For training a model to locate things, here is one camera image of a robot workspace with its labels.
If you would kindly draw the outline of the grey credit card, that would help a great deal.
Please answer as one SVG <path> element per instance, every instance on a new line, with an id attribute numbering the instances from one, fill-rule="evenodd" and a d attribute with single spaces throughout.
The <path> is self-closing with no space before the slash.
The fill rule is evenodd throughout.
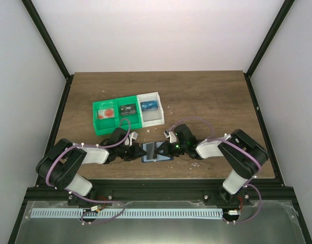
<path id="1" fill-rule="evenodd" d="M 154 153 L 155 147 L 156 147 L 155 142 L 151 142 L 151 143 L 146 144 L 146 152 L 147 152 L 146 159 L 147 160 L 156 160 L 157 159 L 157 155 Z"/>

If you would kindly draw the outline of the blue card holder wallet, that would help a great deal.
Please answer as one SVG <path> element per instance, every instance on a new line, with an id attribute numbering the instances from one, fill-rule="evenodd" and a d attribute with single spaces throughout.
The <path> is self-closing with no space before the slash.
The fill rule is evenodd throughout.
<path id="1" fill-rule="evenodd" d="M 141 147 L 146 152 L 146 155 L 141 158 L 142 163 L 174 160 L 173 157 L 166 157 L 155 153 L 155 150 L 158 149 L 162 143 L 163 142 L 149 142 L 142 144 Z"/>

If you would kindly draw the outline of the green bin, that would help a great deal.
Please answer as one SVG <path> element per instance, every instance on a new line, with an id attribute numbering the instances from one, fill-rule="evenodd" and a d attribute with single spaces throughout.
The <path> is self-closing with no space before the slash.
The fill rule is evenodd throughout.
<path id="1" fill-rule="evenodd" d="M 130 121 L 131 129 L 140 129 L 140 128 L 142 128 L 142 121 L 141 121 L 141 115 L 140 115 L 140 111 L 139 111 L 137 96 L 116 98 L 115 102 L 117 103 L 116 108 L 117 108 L 117 111 L 118 111 L 119 121 L 124 119 L 124 121 L 121 124 L 122 128 L 128 129 L 128 121 L 127 120 Z M 121 116 L 120 111 L 119 111 L 119 107 L 121 105 L 126 105 L 126 104 L 135 104 L 136 108 L 137 108 L 137 113 L 136 114 L 131 114 L 131 115 Z"/>
<path id="2" fill-rule="evenodd" d="M 93 102 L 93 127 L 97 136 L 111 134 L 115 130 L 115 128 L 119 126 L 119 118 L 116 105 L 117 103 L 115 102 L 115 99 Z M 108 108 L 114 109 L 114 118 L 98 119 L 98 110 Z"/>

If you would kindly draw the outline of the white translucent bin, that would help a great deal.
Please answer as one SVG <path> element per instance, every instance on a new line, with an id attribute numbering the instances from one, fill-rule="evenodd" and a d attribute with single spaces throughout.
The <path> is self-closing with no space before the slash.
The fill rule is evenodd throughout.
<path id="1" fill-rule="evenodd" d="M 141 115 L 142 127 L 153 127 L 163 125 L 165 123 L 164 111 L 161 104 L 161 99 L 158 92 L 139 94 L 137 95 L 139 111 Z M 157 100 L 158 110 L 154 111 L 144 111 L 142 112 L 140 103 L 145 101 Z"/>

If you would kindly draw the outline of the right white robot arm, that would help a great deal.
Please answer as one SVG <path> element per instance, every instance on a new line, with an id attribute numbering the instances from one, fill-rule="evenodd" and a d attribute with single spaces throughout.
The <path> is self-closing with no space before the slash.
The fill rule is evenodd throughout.
<path id="1" fill-rule="evenodd" d="M 198 140 L 186 124 L 164 132 L 167 140 L 155 154 L 164 157 L 188 155 L 191 159 L 204 160 L 224 157 L 232 168 L 219 190 L 223 204 L 230 205 L 237 199 L 239 190 L 262 170 L 269 160 L 267 150 L 241 129 L 220 138 Z"/>

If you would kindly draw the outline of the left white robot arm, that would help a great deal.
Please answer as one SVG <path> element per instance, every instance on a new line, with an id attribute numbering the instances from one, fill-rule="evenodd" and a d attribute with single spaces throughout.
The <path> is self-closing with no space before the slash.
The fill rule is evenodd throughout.
<path id="1" fill-rule="evenodd" d="M 116 158 L 132 161 L 146 156 L 147 152 L 136 141 L 137 137 L 136 132 L 116 128 L 109 138 L 96 145 L 61 139 L 39 161 L 36 173 L 48 186 L 75 193 L 85 205 L 92 205 L 96 202 L 97 192 L 89 180 L 78 174 L 79 168 L 87 164 L 109 164 Z"/>

